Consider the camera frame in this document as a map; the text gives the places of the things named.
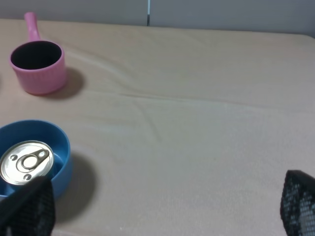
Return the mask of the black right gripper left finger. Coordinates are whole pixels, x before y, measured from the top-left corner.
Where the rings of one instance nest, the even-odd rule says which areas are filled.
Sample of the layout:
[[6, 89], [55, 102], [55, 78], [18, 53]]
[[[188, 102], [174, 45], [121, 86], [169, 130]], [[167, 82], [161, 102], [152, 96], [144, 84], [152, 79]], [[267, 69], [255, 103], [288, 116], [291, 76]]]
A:
[[56, 221], [52, 183], [36, 177], [0, 202], [2, 236], [50, 236]]

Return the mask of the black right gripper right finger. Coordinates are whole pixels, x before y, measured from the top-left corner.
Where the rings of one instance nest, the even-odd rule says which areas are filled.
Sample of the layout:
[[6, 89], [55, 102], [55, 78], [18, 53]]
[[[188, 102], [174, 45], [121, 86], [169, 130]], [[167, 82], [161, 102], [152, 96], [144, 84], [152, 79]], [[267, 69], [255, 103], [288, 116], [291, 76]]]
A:
[[315, 234], [315, 178], [301, 170], [286, 172], [280, 216], [288, 236]]

